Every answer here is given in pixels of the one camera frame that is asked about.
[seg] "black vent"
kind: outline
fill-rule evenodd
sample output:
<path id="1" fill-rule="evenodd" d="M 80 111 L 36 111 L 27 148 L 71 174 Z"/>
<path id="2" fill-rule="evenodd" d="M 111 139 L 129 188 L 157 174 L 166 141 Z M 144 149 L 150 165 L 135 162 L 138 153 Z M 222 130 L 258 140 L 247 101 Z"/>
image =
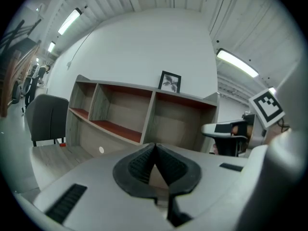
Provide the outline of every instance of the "black vent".
<path id="1" fill-rule="evenodd" d="M 187 173 L 188 166 L 179 158 L 176 158 L 174 154 L 171 154 L 172 152 L 168 153 L 166 150 L 158 148 L 156 153 L 158 156 L 156 166 L 168 186 Z"/>
<path id="2" fill-rule="evenodd" d="M 227 163 L 222 163 L 221 165 L 219 165 L 219 167 L 224 167 L 224 168 L 234 170 L 234 171 L 238 171 L 238 172 L 241 172 L 242 169 L 243 169 L 242 166 L 237 166 L 237 165 L 227 164 Z"/>
<path id="3" fill-rule="evenodd" d="M 128 170 L 133 177 L 148 184 L 150 174 L 154 166 L 153 149 L 146 150 L 141 155 L 134 158 L 128 165 Z"/>
<path id="4" fill-rule="evenodd" d="M 77 204 L 86 189 L 86 186 L 74 184 L 46 212 L 46 215 L 56 222 L 62 223 Z"/>

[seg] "wooden shelf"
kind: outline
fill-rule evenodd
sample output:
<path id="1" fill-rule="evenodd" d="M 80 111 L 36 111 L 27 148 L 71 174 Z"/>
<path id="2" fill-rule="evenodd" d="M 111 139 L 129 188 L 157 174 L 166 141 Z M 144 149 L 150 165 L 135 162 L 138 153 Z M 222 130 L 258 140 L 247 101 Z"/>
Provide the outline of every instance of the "wooden shelf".
<path id="1" fill-rule="evenodd" d="M 73 87 L 69 107 L 89 112 L 95 87 L 95 83 L 76 82 Z"/>
<path id="2" fill-rule="evenodd" d="M 96 124 L 97 126 L 108 130 L 109 132 L 115 133 L 123 138 L 126 138 L 131 141 L 135 141 L 140 143 L 141 140 L 141 133 L 136 132 L 134 130 L 130 130 L 128 128 L 119 126 L 114 124 L 110 121 L 91 121 L 92 123 Z"/>
<path id="3" fill-rule="evenodd" d="M 88 119 L 88 111 L 85 111 L 84 109 L 77 109 L 77 108 L 70 108 L 73 110 L 75 113 L 77 113 L 79 116 L 82 116 L 85 119 Z"/>
<path id="4" fill-rule="evenodd" d="M 88 112 L 82 109 L 69 108 L 69 110 L 74 115 L 81 118 L 91 126 L 94 126 L 97 129 L 109 135 L 112 135 L 113 137 L 116 137 L 130 144 L 140 145 L 141 133 L 139 132 L 136 132 L 128 128 L 124 128 L 109 121 L 89 121 L 88 115 L 86 115 L 86 113 Z"/>
<path id="5" fill-rule="evenodd" d="M 166 143 L 193 151 L 206 149 L 208 143 L 200 127 L 212 123 L 216 106 L 158 92 L 150 106 L 143 143 Z"/>

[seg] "red object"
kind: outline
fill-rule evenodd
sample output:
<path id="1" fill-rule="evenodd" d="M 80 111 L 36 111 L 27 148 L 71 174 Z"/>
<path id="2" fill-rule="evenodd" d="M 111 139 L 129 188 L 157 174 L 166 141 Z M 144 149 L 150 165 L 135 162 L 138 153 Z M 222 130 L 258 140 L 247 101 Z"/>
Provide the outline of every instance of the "red object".
<path id="1" fill-rule="evenodd" d="M 188 106 L 188 107 L 195 108 L 195 109 L 208 109 L 208 108 L 214 107 L 207 103 L 199 102 L 199 101 L 192 100 L 192 99 L 182 98 L 176 95 L 170 95 L 166 93 L 157 92 L 156 97 L 157 99 L 162 100 L 162 101 L 166 101 L 170 103 L 177 103 L 177 104 L 181 104 L 181 105 Z"/>
<path id="2" fill-rule="evenodd" d="M 138 95 L 138 96 L 142 96 L 146 98 L 151 98 L 151 95 L 152 95 L 151 90 L 144 90 L 144 89 L 138 89 L 138 88 L 133 88 L 133 87 L 114 86 L 114 85 L 107 85 L 107 84 L 103 84 L 103 86 L 112 91 L 118 91 L 118 92 L 123 92 L 127 94 Z"/>
<path id="3" fill-rule="evenodd" d="M 84 109 L 77 109 L 77 108 L 71 108 L 73 111 L 78 113 L 78 115 L 81 115 L 83 118 L 88 119 L 88 111 L 85 111 Z"/>
<path id="4" fill-rule="evenodd" d="M 114 124 L 110 121 L 91 121 L 92 123 L 96 124 L 97 126 L 106 129 L 112 133 L 115 133 L 123 138 L 129 139 L 131 141 L 135 141 L 140 143 L 141 140 L 141 133 L 124 128 L 122 126 L 119 126 L 117 124 Z"/>

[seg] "cable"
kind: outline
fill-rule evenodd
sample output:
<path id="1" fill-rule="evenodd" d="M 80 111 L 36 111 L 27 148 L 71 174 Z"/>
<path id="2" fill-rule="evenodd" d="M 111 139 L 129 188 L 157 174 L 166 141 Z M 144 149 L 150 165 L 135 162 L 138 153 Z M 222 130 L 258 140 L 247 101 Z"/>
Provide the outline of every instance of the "cable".
<path id="1" fill-rule="evenodd" d="M 69 61 L 70 64 L 72 63 L 74 57 L 76 56 L 77 52 L 79 51 L 80 47 L 83 45 L 83 43 L 87 40 L 88 36 L 90 36 L 90 34 L 101 24 L 102 22 L 98 22 L 98 24 L 91 30 L 91 32 L 86 36 L 86 38 L 82 41 L 81 45 L 78 47 L 77 51 L 75 52 L 74 56 L 72 57 L 72 59 Z"/>
<path id="2" fill-rule="evenodd" d="M 290 128 L 290 126 L 284 124 L 284 119 L 283 118 L 281 118 L 279 121 L 277 122 L 277 125 L 279 127 L 281 127 L 281 133 L 286 132 Z"/>

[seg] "gray floor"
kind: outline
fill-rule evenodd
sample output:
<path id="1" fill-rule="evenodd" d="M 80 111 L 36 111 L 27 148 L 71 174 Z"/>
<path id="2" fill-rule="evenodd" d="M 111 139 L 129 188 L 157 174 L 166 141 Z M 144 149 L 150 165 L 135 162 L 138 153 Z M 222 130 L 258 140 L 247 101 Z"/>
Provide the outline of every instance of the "gray floor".
<path id="1" fill-rule="evenodd" d="M 22 99 L 12 104 L 6 118 L 0 118 L 0 169 L 13 192 L 32 195 L 37 193 L 31 162 L 30 148 L 33 146 L 30 132 L 21 107 Z M 53 141 L 40 141 L 39 145 L 52 144 Z"/>

